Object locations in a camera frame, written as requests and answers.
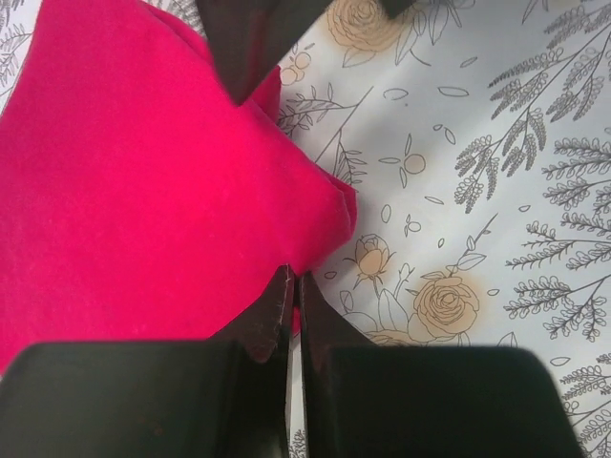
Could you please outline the red t shirt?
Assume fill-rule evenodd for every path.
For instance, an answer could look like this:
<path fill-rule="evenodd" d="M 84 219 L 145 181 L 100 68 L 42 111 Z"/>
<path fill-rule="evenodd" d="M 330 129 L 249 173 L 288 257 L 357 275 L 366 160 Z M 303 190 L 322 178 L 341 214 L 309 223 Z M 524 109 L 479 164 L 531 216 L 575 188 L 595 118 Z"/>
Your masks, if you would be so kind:
<path fill-rule="evenodd" d="M 354 190 L 236 106 L 203 39 L 141 1 L 45 1 L 1 117 L 1 363 L 55 341 L 202 339 L 276 269 L 349 241 Z"/>

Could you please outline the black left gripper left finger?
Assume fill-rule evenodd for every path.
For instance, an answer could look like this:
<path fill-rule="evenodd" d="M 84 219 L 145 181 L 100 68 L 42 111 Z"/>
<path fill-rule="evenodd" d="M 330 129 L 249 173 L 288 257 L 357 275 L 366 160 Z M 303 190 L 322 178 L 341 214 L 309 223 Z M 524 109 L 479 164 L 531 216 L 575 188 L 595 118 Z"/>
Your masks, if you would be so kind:
<path fill-rule="evenodd" d="M 1 382 L 5 457 L 285 457 L 295 277 L 206 340 L 38 343 Z"/>

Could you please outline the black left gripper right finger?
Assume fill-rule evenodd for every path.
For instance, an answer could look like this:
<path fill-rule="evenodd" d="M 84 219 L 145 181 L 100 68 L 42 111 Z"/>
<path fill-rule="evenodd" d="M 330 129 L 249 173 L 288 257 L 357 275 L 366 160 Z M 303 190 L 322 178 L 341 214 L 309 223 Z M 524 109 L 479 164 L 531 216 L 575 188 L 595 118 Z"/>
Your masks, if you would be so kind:
<path fill-rule="evenodd" d="M 299 282 L 312 457 L 577 457 L 553 380 L 509 346 L 381 346 Z"/>

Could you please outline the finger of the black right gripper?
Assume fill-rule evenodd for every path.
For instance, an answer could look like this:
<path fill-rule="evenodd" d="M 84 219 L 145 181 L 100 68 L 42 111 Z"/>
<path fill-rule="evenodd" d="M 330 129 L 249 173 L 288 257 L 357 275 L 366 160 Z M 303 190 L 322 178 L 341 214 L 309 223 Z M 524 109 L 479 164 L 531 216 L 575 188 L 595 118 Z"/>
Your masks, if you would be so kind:
<path fill-rule="evenodd" d="M 388 17 L 398 17 L 414 3 L 415 0 L 381 0 L 382 7 Z"/>
<path fill-rule="evenodd" d="M 253 94 L 328 5 L 311 0 L 198 2 L 218 77 L 236 105 Z"/>

